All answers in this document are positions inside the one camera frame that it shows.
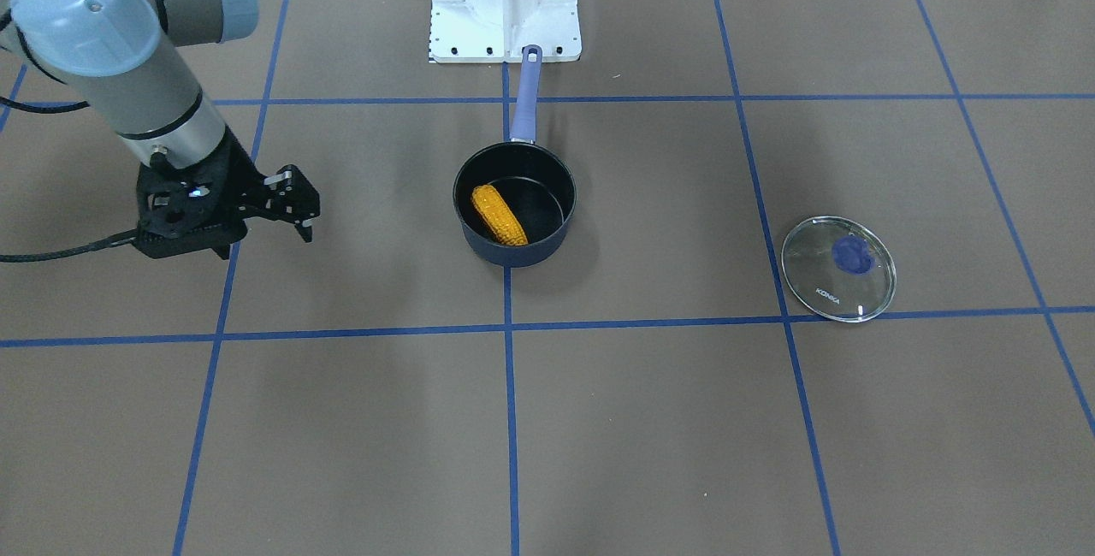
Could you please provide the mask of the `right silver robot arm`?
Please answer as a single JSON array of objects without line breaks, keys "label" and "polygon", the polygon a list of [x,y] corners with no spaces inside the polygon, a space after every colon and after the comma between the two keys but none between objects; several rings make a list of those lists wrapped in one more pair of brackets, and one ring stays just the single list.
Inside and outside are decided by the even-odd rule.
[{"label": "right silver robot arm", "polygon": [[242,40],[257,28],[258,0],[3,0],[3,49],[56,83],[74,104],[3,99],[12,111],[97,111],[140,163],[137,221],[66,251],[16,253],[4,263],[57,260],[132,245],[149,258],[214,251],[228,258],[252,217],[288,223],[309,243],[321,212],[299,167],[254,165],[180,48]]}]

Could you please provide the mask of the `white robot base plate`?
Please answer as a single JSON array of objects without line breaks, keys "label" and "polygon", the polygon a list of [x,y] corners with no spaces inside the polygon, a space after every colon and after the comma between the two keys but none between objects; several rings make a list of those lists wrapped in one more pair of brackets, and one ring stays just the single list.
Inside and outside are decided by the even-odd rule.
[{"label": "white robot base plate", "polygon": [[537,45],[548,62],[583,57],[578,0],[431,0],[431,62],[520,62]]}]

